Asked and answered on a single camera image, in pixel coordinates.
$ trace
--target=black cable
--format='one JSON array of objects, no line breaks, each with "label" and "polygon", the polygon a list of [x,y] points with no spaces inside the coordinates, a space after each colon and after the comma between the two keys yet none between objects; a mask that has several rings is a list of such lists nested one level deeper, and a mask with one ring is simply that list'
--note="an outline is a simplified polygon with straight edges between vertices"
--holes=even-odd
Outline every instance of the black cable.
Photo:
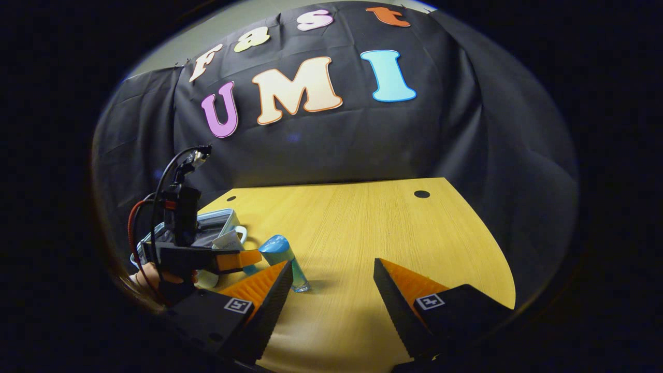
[{"label": "black cable", "polygon": [[187,149],[179,152],[175,157],[173,157],[173,159],[170,160],[170,163],[168,164],[168,166],[166,166],[166,169],[164,170],[163,175],[161,175],[161,179],[159,179],[159,183],[156,186],[156,192],[154,193],[154,203],[152,204],[153,205],[152,218],[150,219],[150,241],[151,241],[150,247],[152,248],[152,250],[151,250],[152,255],[151,256],[153,256],[153,258],[151,258],[151,259],[154,261],[154,267],[156,268],[156,272],[159,274],[159,279],[161,281],[164,281],[164,276],[163,276],[163,274],[161,274],[161,270],[159,269],[159,263],[158,263],[159,261],[156,257],[156,241],[154,240],[154,223],[155,223],[155,220],[156,220],[156,211],[159,209],[159,202],[160,202],[159,201],[159,195],[161,194],[161,186],[163,185],[163,182],[166,179],[166,175],[168,174],[170,168],[175,163],[177,163],[177,159],[180,158],[181,156],[183,156],[184,154],[186,154],[189,151],[198,150],[198,148],[200,148],[200,147],[187,148]]}]

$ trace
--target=letter m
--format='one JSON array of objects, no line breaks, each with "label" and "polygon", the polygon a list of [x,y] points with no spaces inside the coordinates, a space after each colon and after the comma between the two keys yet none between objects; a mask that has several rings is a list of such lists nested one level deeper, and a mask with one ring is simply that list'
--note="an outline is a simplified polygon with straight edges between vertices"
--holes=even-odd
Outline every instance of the letter m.
[{"label": "letter m", "polygon": [[297,114],[299,104],[306,90],[304,110],[321,112],[338,108],[343,100],[332,87],[327,66],[332,62],[329,57],[309,58],[299,65],[293,80],[289,80],[277,69],[267,70],[251,80],[260,90],[261,114],[258,124],[265,125],[278,121],[283,112],[276,108],[278,100],[291,115]]}]

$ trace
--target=hand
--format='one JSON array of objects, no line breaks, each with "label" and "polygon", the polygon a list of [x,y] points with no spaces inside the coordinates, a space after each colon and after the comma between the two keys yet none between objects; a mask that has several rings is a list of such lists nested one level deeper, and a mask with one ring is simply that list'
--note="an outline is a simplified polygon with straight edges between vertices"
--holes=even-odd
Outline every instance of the hand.
[{"label": "hand", "polygon": [[[150,283],[156,288],[159,288],[159,273],[156,271],[156,267],[154,266],[154,263],[149,262],[148,264],[145,264],[143,266],[143,271],[145,271],[145,275],[147,276],[147,279],[150,281]],[[173,275],[172,273],[161,271],[161,274],[164,276],[164,280],[172,283],[182,283],[184,282],[183,279]],[[145,277],[143,276],[143,273],[141,271],[138,271],[136,274],[136,280],[138,281],[138,284],[144,288],[149,289],[150,285],[147,284],[147,281],[145,280]],[[198,282],[198,271],[192,271],[191,272],[191,281],[194,283]]]}]

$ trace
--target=blue bottle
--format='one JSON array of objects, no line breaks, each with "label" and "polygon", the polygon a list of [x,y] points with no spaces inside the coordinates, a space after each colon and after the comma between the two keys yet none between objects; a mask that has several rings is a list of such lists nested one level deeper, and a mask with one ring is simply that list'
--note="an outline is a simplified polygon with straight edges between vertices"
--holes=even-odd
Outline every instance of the blue bottle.
[{"label": "blue bottle", "polygon": [[258,248],[269,265],[279,264],[284,260],[292,261],[292,290],[301,293],[310,289],[302,268],[294,257],[290,243],[280,234],[275,235]]}]

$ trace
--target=black backdrop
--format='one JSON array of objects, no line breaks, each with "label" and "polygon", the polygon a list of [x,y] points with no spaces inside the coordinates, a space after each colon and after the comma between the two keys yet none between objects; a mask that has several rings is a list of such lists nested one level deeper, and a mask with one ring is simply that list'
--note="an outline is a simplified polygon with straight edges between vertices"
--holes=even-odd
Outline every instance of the black backdrop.
[{"label": "black backdrop", "polygon": [[[481,358],[468,359],[465,369],[653,370],[660,332],[655,307],[661,314],[652,291],[660,261],[651,217],[660,79],[654,18],[661,9],[570,1],[435,5],[489,35],[548,89],[570,125],[587,196],[559,278],[523,321],[497,336]],[[185,358],[193,352],[150,334],[158,331],[113,288],[90,244],[99,232],[90,226],[82,165],[94,123],[133,61],[176,32],[182,23],[173,20],[194,5],[156,5],[158,16],[153,6],[61,2],[30,7],[30,17],[3,24],[13,51],[9,95],[16,99],[5,126],[12,139],[6,184],[16,194],[8,202],[16,205],[5,206],[19,228],[34,227],[30,235],[9,235],[4,251],[6,263],[18,269],[7,278],[18,297],[6,306],[12,342],[6,353],[23,370],[52,364],[207,371],[204,360],[189,366]],[[31,188],[33,175],[39,182]],[[35,353],[39,359],[26,359]]]}]

